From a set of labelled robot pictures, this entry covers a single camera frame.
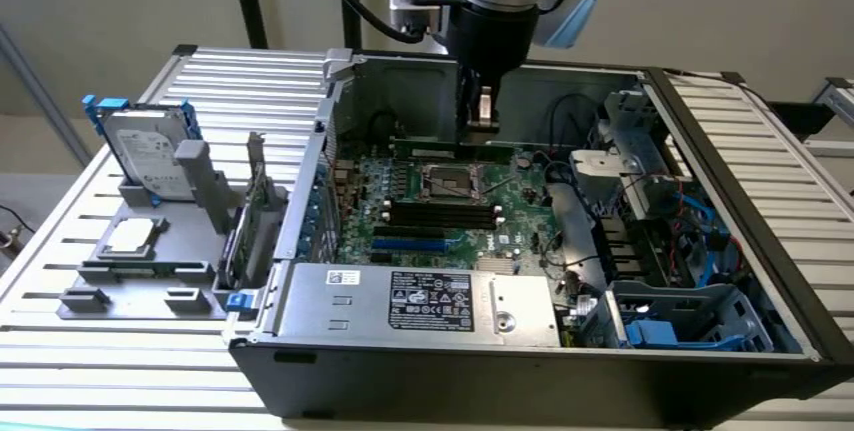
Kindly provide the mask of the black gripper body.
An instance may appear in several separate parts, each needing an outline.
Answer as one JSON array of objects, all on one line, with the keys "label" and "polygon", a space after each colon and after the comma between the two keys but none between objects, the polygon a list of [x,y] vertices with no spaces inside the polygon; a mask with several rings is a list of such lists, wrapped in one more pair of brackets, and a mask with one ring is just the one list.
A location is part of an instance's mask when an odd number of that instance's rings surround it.
[{"label": "black gripper body", "polygon": [[450,7],[445,48],[480,82],[498,82],[526,56],[537,8],[494,11],[470,3]]}]

